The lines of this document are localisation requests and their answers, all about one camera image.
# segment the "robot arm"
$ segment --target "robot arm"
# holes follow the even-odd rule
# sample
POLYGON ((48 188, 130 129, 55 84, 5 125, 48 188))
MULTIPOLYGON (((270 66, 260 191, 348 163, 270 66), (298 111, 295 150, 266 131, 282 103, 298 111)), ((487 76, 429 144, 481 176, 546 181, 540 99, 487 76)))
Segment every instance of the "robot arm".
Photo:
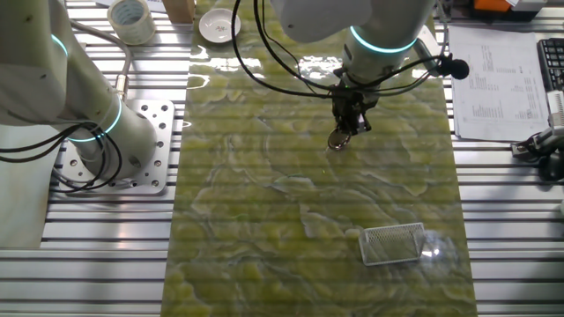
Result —
MULTIPOLYGON (((322 40, 348 28, 343 47, 343 68, 336 71, 338 87, 360 87, 389 75, 404 61, 411 48, 431 76, 468 76, 468 65, 444 57, 425 26, 436 0, 271 0, 284 32, 295 41, 322 40)), ((341 149, 351 136, 371 130, 365 116, 375 107, 377 86, 362 92, 334 92, 333 115, 337 127, 329 147, 341 149)))
MULTIPOLYGON (((125 106, 117 91, 78 44, 62 0, 0 1, 0 124, 50 124, 65 130, 94 122, 115 140, 117 152, 103 179, 136 174, 151 159, 156 133, 148 120, 125 106)), ((102 155, 92 134, 70 136, 86 168, 100 170, 102 155)))

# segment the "keyboard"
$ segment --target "keyboard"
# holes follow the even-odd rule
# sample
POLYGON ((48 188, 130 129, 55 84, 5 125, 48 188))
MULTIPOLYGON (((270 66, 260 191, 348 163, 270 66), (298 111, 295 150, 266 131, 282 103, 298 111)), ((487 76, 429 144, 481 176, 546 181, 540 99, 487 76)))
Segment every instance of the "keyboard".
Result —
POLYGON ((541 40, 538 43, 540 70, 545 89, 562 91, 564 85, 564 39, 541 40))

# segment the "small wire basket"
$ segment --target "small wire basket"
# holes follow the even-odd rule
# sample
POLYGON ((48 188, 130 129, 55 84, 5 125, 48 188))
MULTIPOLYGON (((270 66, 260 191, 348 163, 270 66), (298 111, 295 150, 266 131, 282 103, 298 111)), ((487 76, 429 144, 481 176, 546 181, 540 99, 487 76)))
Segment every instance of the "small wire basket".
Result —
POLYGON ((417 261, 425 244, 423 224, 369 228, 359 236, 362 261, 366 266, 417 261))

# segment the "mounting plate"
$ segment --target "mounting plate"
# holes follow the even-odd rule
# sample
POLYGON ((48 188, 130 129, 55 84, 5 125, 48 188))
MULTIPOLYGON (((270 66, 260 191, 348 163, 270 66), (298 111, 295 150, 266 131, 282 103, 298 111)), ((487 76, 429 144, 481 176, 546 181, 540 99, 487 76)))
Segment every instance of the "mounting plate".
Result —
MULTIPOLYGON (((113 186, 106 186, 91 191, 68 195, 76 196, 123 196, 123 195, 164 195, 167 189, 168 158, 174 125, 174 104, 169 100, 128 100, 128 107, 146 117, 157 133, 155 153, 147 166, 131 178, 116 181, 113 186)), ((89 181, 94 175, 86 169, 71 142, 66 142, 63 155, 63 175, 77 181, 89 181)), ((60 189, 71 188, 59 184, 60 189)))

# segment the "green marble mat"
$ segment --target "green marble mat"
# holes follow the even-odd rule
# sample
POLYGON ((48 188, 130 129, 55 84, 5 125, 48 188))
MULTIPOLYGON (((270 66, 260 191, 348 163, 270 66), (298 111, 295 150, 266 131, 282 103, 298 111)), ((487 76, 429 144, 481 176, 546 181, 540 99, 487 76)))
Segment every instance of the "green marble mat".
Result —
MULTIPOLYGON (((305 92, 267 56, 251 4, 240 12, 246 64, 305 92)), ((197 12, 211 7, 233 2, 198 1, 197 12)), ((305 75, 337 82, 344 33, 298 45, 270 6, 267 27, 305 75)), ((440 79, 381 99, 368 113, 373 131, 327 151, 330 101, 254 84, 230 44, 196 30, 186 111, 163 316, 476 316, 440 79), (419 262, 364 266, 362 228, 416 222, 429 242, 419 262)))

